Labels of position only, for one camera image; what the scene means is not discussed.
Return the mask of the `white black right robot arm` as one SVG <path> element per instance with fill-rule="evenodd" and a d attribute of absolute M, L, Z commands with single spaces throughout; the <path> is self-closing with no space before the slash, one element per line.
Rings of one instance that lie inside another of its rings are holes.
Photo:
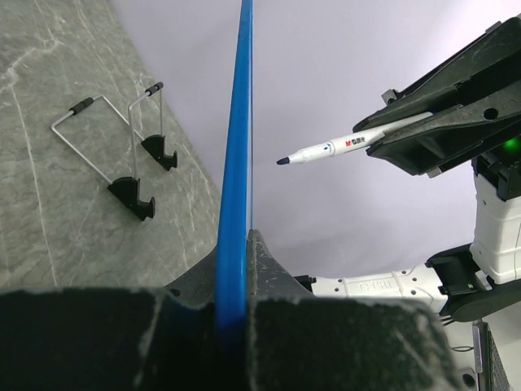
<path fill-rule="evenodd" d="M 472 322 L 520 300 L 520 19 L 494 24 L 354 125 L 396 123 L 368 156 L 411 175 L 438 176 L 470 162 L 476 190 L 474 238 L 420 266 L 358 278 L 298 280 L 318 297 L 423 301 L 446 323 Z"/>

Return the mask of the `white blue whiteboard marker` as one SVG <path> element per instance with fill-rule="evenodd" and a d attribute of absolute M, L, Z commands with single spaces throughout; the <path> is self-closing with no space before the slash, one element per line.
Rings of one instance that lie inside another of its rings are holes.
<path fill-rule="evenodd" d="M 353 152 L 372 146 L 381 138 L 394 134 L 402 130 L 407 125 L 424 120 L 432 116 L 431 112 L 422 112 L 414 116 L 409 116 L 398 121 L 393 121 L 384 125 L 375 126 L 367 130 L 348 134 L 339 138 L 334 138 L 325 143 L 316 144 L 302 148 L 289 156 L 279 159 L 277 165 L 303 164 L 314 160 L 325 159 L 345 153 Z"/>

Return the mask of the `blue framed whiteboard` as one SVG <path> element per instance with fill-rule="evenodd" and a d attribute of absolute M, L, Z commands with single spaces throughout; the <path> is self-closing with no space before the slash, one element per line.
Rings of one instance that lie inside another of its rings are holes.
<path fill-rule="evenodd" d="M 246 318 L 252 46 L 253 2 L 242 1 L 217 232 L 215 329 L 222 345 L 238 344 Z"/>

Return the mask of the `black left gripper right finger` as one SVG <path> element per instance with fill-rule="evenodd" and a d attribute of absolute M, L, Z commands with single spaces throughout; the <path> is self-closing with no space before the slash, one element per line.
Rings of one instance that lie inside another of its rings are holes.
<path fill-rule="evenodd" d="M 319 298 L 249 232 L 249 390 L 460 390 L 438 318 L 423 303 Z"/>

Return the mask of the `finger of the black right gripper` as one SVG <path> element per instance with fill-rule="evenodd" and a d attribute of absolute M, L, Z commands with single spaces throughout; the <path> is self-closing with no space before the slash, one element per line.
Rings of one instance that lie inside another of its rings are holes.
<path fill-rule="evenodd" d="M 410 175 L 446 171 L 520 134 L 520 82 L 380 139 L 367 155 Z"/>
<path fill-rule="evenodd" d="M 520 19 L 510 18 L 497 23 L 412 85 L 397 91 L 393 102 L 354 127 L 369 129 L 431 111 L 456 85 L 469 81 L 478 72 L 492 68 L 519 50 Z"/>

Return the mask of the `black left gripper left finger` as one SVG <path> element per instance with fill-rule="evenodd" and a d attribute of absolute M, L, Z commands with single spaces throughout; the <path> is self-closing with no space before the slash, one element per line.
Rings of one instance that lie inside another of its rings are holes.
<path fill-rule="evenodd" d="M 4 390 L 209 390 L 215 257 L 165 287 L 1 292 Z"/>

